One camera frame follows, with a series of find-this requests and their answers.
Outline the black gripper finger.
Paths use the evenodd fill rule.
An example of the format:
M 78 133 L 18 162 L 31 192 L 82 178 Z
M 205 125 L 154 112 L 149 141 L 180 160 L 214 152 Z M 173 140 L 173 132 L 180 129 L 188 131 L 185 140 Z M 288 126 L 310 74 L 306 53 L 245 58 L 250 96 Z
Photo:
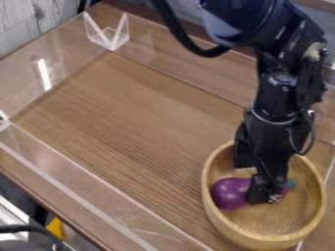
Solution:
M 242 125 L 237 127 L 234 133 L 233 160 L 237 169 L 254 166 L 254 160 L 250 151 L 249 138 Z
M 245 192 L 245 200 L 250 205 L 277 202 L 286 192 L 286 185 L 276 186 L 261 175 L 250 177 Z

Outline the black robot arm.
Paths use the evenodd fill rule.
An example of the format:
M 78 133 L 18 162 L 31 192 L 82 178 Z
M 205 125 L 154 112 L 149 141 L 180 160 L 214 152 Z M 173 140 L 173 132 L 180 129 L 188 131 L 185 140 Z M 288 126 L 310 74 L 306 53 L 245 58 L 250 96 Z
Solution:
M 168 0 L 152 0 L 170 34 L 194 55 L 214 58 L 234 47 L 256 55 L 257 91 L 234 133 L 234 166 L 253 167 L 245 192 L 250 204 L 282 196 L 289 160 L 305 155 L 314 140 L 313 111 L 326 86 L 320 26 L 290 0 L 198 0 L 206 33 L 217 45 L 190 39 Z

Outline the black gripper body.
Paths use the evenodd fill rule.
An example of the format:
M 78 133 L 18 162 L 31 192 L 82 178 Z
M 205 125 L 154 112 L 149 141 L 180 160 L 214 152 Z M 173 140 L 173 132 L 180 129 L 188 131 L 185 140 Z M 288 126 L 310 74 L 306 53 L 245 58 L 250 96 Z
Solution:
M 290 158 L 294 154 L 302 156 L 313 144 L 310 111 L 298 110 L 282 118 L 270 118 L 250 106 L 238 126 L 244 126 L 249 138 L 256 174 L 276 186 L 286 184 Z

